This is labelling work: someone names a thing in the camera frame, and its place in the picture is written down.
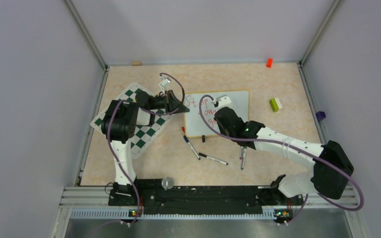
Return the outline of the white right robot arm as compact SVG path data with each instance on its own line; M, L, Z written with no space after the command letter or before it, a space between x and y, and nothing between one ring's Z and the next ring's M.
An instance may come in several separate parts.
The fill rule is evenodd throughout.
M220 133L231 137L240 146L279 154L308 169L277 179L278 186L271 191L275 203L285 204L291 197L307 193L320 193L335 200L342 196L348 179L325 164L329 162L347 175L352 175L354 167L339 143L332 140L326 144L301 141L274 131L263 123L243 121L229 107L221 108L214 119Z

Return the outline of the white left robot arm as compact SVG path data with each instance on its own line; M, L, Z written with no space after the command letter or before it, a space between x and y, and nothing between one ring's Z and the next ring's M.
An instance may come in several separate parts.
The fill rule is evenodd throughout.
M127 205L139 199L132 158L155 138L174 114L188 112L184 97L177 98L173 90L156 96L137 89L135 100L113 100L100 124L114 155L116 176L112 196L120 195Z

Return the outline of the yellow framed whiteboard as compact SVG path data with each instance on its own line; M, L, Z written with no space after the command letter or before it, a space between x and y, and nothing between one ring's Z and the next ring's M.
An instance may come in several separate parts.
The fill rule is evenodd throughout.
M184 106L190 110L189 112L184 113L185 130L187 137L201 137L203 135L211 136L215 134L204 124L203 120L201 119L199 115L199 106L201 106L202 114L207 123L216 131L219 131L217 122L214 120L216 108L209 98L204 98L202 102L200 101L201 97L204 95L210 95L215 99L223 95L230 97L232 102L231 108L244 121L248 120L250 98L250 93L248 90L189 93L186 94L184 100Z

